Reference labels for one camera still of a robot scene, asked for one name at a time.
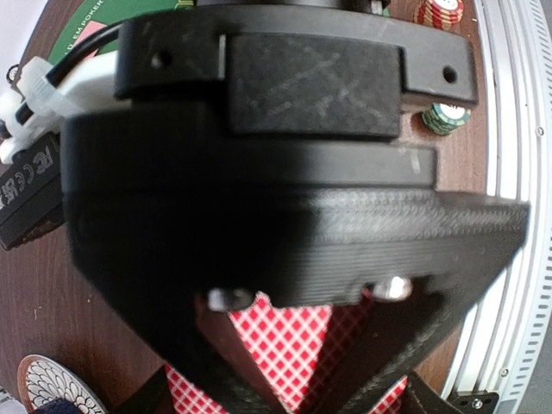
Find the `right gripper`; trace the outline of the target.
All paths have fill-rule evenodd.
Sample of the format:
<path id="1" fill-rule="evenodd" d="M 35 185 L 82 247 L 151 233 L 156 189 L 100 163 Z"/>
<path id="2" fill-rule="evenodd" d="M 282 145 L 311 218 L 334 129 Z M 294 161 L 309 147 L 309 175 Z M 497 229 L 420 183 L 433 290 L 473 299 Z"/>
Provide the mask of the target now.
<path id="1" fill-rule="evenodd" d="M 478 103 L 458 35 L 305 6 L 157 13 L 122 25 L 113 95 L 129 107 L 64 122 L 61 182 L 74 264 L 124 321 L 132 295 L 352 304 L 394 277 L 500 273 L 504 209 L 438 191 L 436 150 L 398 141 L 410 108 Z"/>

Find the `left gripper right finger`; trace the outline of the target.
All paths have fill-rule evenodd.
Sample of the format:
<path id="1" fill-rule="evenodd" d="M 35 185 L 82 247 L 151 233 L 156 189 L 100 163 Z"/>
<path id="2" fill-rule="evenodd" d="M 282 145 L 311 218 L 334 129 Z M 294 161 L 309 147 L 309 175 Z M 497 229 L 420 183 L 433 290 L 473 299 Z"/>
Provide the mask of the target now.
<path id="1" fill-rule="evenodd" d="M 401 414 L 461 414 L 443 400 L 416 373 L 408 376 L 401 398 Z"/>

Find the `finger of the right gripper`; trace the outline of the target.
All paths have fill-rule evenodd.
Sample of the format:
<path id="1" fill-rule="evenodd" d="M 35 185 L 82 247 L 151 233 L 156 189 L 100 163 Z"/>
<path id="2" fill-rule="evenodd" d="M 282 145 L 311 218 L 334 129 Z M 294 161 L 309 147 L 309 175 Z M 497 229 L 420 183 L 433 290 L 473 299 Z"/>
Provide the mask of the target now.
<path id="1" fill-rule="evenodd" d="M 415 284 L 397 303 L 376 303 L 357 339 L 330 376 L 326 393 L 309 413 L 370 413 L 399 395 L 408 376 L 461 329 L 459 347 L 446 378 L 447 398 L 464 396 L 469 410 L 513 413 L 524 395 L 524 287 L 516 284 L 459 284 L 431 292 Z"/>
<path id="2" fill-rule="evenodd" d="M 165 362 L 228 413 L 283 413 L 226 361 L 200 332 L 198 295 L 130 296 L 124 319 Z"/>

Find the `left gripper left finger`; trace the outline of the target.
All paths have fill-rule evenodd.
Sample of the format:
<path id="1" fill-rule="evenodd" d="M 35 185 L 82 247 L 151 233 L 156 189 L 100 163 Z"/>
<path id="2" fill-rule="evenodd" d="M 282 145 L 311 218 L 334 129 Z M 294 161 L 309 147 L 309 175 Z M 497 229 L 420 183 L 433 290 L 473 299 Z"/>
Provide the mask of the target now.
<path id="1" fill-rule="evenodd" d="M 137 392 L 116 407 L 116 414 L 174 414 L 166 369 L 159 368 Z"/>

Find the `red-backed card deck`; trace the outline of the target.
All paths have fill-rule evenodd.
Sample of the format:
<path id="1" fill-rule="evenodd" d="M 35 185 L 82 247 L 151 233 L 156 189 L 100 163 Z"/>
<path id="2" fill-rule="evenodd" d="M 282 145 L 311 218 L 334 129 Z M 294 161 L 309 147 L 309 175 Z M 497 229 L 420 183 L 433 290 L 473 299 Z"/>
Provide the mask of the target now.
<path id="1" fill-rule="evenodd" d="M 325 393 L 358 338 L 373 303 L 275 308 L 257 293 L 251 307 L 220 313 L 198 307 L 200 332 L 255 390 L 289 413 L 306 413 Z"/>

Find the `orange 5 chip stack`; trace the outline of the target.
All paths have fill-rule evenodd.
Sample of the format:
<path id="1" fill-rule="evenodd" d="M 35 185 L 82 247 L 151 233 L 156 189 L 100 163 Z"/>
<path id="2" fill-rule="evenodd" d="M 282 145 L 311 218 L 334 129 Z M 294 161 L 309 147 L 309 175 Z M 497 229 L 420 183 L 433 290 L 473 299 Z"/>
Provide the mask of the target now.
<path id="1" fill-rule="evenodd" d="M 462 0 L 423 0 L 415 8 L 413 21 L 430 28 L 450 30 L 461 22 L 464 9 Z"/>

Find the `dealt card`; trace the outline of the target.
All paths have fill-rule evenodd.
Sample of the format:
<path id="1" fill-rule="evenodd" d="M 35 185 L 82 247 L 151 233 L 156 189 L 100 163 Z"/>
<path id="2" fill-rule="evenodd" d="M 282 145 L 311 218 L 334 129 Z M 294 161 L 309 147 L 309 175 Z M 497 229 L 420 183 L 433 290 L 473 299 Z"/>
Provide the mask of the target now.
<path id="1" fill-rule="evenodd" d="M 82 31 L 82 33 L 81 33 L 81 35 L 79 36 L 78 39 L 80 41 L 85 40 L 89 36 L 95 34 L 97 31 L 99 31 L 100 29 L 105 28 L 105 27 L 106 27 L 106 25 L 101 23 L 101 22 L 90 21 L 85 26 L 85 28 L 83 29 L 83 31 Z"/>

